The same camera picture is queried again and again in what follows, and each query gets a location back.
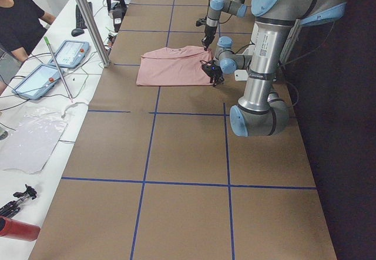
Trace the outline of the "white tag on arm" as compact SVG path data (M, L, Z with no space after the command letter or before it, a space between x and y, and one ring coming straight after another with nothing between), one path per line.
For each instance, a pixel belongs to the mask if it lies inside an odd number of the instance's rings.
M235 81L247 81L248 73L246 70L236 70L234 72Z

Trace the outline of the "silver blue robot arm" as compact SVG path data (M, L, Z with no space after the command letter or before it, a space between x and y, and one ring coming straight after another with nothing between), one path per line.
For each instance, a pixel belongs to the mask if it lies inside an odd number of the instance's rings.
M204 48L213 42L222 13L242 17L251 11L257 27L257 39L251 55L232 51L232 40L217 41L213 60L202 64L212 84L221 83L225 74L247 72L244 95L230 109L230 124L237 136L272 136L288 123L286 103L273 89L273 80L288 35L299 22L303 26L321 25L340 19L346 0L211 0L207 11Z
M244 2L245 0L209 0L206 16L196 21L196 26L205 26L202 39L204 50L208 50L214 40L221 13L224 12L242 18L247 10Z

